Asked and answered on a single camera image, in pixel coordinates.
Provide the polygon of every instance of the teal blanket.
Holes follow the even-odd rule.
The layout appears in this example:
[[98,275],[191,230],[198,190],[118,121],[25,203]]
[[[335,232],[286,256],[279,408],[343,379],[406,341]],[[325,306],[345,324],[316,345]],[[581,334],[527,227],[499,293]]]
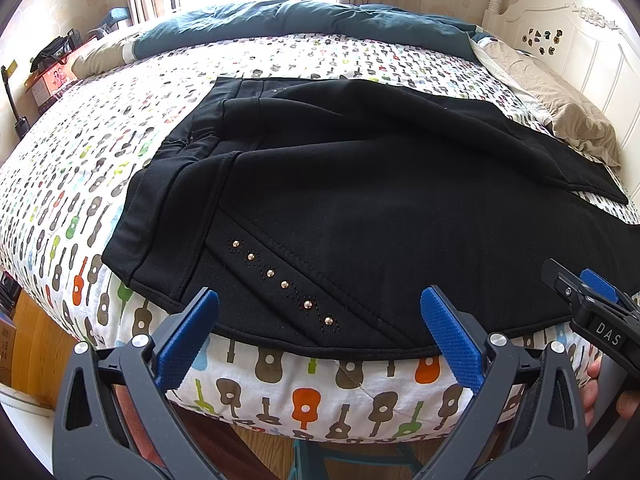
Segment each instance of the teal blanket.
[[477,41],[482,36],[471,23],[397,7],[261,0],[177,14],[143,33],[133,45],[133,54],[136,59],[143,59],[214,41],[303,33],[341,34],[359,40],[420,46],[471,62],[478,60],[468,38]]

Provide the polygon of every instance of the bed sheet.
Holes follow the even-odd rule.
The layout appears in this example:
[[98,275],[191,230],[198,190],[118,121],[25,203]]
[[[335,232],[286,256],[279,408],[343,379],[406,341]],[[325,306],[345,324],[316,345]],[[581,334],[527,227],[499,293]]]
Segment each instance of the bed sheet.
[[[217,76],[367,78],[493,102],[548,134],[476,64],[421,48],[298,34],[184,48],[79,82],[0,168],[0,264],[69,333],[101,348],[152,333],[166,313],[102,264],[133,173],[207,94]],[[580,196],[628,223],[632,205]],[[578,380],[597,350],[568,326],[519,338],[560,340]],[[234,424],[313,440],[393,442],[450,431],[471,398],[442,357],[316,360],[211,335],[182,386],[182,406]],[[514,388],[504,417],[514,413]]]

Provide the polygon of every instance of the black bag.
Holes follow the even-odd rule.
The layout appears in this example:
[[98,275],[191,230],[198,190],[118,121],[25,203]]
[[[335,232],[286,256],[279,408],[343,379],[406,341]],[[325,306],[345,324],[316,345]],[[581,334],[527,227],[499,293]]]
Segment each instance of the black bag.
[[65,64],[62,58],[82,45],[80,32],[72,28],[66,36],[58,36],[43,48],[31,62],[31,71],[45,72],[54,63]]

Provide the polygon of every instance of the white headboard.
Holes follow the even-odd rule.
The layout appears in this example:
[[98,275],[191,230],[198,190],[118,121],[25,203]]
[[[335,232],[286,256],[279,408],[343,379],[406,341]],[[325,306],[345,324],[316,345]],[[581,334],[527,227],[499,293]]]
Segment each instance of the white headboard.
[[640,206],[640,37],[616,0],[490,0],[482,28],[527,50],[609,118],[622,179]]

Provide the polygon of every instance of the hand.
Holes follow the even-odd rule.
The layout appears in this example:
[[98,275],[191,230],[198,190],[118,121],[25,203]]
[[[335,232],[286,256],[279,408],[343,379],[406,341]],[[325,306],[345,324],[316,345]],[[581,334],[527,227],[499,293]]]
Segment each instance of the hand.
[[[584,406],[584,421],[589,427],[593,422],[593,405],[598,398],[598,376],[600,375],[600,362],[598,359],[589,365],[587,375],[592,379],[582,388],[582,405]],[[629,420],[636,412],[640,404],[640,392],[624,392],[616,403],[616,409],[622,418]]]

